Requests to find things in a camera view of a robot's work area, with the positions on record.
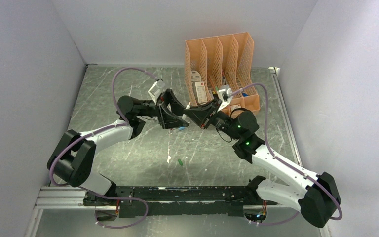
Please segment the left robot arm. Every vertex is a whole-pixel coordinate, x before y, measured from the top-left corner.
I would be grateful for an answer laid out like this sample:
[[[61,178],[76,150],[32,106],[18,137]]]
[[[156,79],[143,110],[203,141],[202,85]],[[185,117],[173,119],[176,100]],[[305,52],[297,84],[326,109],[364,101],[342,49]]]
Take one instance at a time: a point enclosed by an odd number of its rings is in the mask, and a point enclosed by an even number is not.
[[[156,118],[163,129],[188,125],[182,119],[185,105],[178,101],[171,89],[155,100],[139,100],[125,95],[119,98],[117,105],[124,118],[92,131],[68,130],[63,134],[47,163],[53,183],[54,176],[57,176],[66,185],[97,193],[102,204],[111,205],[117,198],[116,184],[92,170],[95,155],[114,144],[137,137],[146,124],[141,117]]]

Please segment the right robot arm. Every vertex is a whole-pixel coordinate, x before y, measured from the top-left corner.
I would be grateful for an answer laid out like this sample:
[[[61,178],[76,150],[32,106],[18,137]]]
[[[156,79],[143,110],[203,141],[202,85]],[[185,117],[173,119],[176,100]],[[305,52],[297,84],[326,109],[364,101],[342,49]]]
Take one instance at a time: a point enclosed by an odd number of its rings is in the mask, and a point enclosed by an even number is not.
[[[239,108],[235,118],[219,110],[221,101],[214,99],[201,106],[183,110],[184,115],[200,128],[214,126],[218,131],[236,140],[233,150],[250,164],[265,168],[280,178],[284,184],[263,179],[247,190],[247,200],[259,204],[262,200],[273,201],[299,212],[311,225],[323,228],[329,220],[340,220],[341,198],[334,177],[307,170],[271,148],[255,133],[259,129],[255,115]]]

